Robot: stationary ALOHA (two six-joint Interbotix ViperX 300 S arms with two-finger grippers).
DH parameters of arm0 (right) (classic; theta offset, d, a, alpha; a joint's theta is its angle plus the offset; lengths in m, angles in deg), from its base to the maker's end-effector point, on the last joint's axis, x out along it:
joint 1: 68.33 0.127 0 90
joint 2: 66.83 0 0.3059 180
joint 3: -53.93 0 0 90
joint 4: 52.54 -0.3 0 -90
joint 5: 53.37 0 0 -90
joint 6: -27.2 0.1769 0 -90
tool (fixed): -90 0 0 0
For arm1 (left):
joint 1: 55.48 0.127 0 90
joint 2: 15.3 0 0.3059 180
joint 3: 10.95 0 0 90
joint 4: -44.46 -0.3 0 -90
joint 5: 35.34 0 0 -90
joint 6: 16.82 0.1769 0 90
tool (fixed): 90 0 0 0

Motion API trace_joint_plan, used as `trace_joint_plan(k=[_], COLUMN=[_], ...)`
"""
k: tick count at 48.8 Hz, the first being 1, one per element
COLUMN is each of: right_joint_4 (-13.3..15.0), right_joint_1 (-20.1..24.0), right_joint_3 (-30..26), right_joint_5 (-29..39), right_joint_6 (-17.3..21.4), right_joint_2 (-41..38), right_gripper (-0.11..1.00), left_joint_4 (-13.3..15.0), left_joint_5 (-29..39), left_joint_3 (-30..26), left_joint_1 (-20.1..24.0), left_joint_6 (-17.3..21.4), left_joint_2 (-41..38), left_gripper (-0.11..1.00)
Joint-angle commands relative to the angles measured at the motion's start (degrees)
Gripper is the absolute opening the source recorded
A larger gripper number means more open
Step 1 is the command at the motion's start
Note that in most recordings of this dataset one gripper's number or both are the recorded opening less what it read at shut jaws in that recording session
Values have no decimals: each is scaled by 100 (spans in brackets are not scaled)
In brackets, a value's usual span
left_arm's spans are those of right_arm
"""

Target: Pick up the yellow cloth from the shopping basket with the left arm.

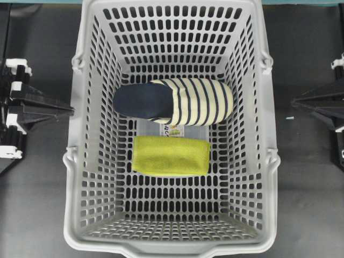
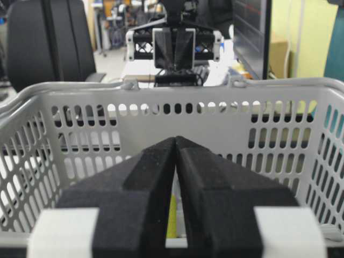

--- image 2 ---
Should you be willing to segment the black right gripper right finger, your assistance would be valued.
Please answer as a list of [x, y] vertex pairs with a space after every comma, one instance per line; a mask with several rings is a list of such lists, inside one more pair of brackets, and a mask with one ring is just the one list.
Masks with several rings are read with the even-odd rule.
[[190, 248], [211, 257], [326, 257], [319, 224], [286, 186], [178, 136]]

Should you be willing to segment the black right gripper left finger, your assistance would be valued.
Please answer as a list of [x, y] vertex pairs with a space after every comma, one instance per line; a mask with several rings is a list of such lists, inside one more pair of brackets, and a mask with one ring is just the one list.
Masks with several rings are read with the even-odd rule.
[[41, 212], [28, 257], [160, 256], [175, 172], [174, 138], [65, 188]]

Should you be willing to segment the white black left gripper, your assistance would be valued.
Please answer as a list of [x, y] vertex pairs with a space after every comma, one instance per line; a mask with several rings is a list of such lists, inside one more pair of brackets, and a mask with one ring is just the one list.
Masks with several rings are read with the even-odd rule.
[[127, 59], [153, 60], [155, 67], [192, 67], [196, 61], [220, 59], [222, 34], [190, 21], [156, 20], [126, 33]]

